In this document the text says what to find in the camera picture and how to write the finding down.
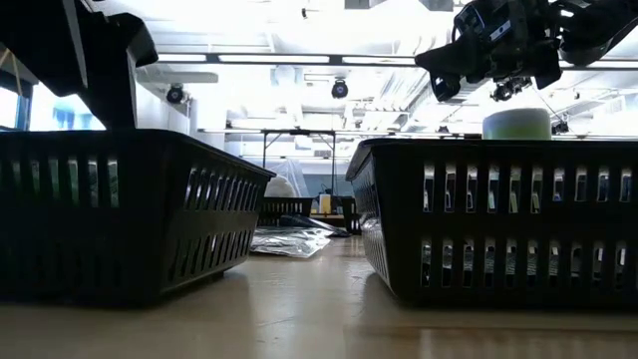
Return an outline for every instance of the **dome camera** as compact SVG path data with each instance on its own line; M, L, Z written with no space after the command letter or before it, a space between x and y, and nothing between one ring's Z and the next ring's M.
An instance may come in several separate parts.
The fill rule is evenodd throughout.
M348 86L345 80L337 80L332 86L332 97L334 99L343 99L348 96Z
M188 100L188 94L183 90L183 84L171 84L166 92L166 100L174 105L185 103Z

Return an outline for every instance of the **table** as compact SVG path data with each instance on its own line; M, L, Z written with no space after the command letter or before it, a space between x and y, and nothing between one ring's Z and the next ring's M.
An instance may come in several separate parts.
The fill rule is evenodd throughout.
M150 309L0 306L0 358L636 358L638 316L410 309L360 238L253 256Z

